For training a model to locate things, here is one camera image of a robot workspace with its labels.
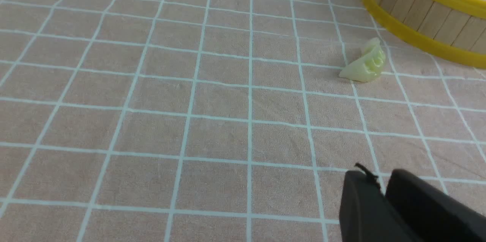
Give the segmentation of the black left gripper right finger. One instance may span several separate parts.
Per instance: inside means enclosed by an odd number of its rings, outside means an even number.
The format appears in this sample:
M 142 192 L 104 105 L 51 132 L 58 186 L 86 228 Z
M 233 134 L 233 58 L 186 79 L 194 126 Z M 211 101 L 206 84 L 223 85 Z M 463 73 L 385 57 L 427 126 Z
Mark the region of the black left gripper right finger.
M 392 171 L 386 199 L 425 242 L 484 242 L 486 218 L 404 169 Z

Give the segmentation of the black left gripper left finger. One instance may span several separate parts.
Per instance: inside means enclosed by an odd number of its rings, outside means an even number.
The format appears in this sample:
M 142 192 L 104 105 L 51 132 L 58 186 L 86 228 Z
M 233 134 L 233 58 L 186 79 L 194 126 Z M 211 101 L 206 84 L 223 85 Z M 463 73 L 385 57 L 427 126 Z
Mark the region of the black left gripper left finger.
M 344 242 L 420 242 L 381 191 L 378 176 L 356 163 L 345 174 L 339 209 Z

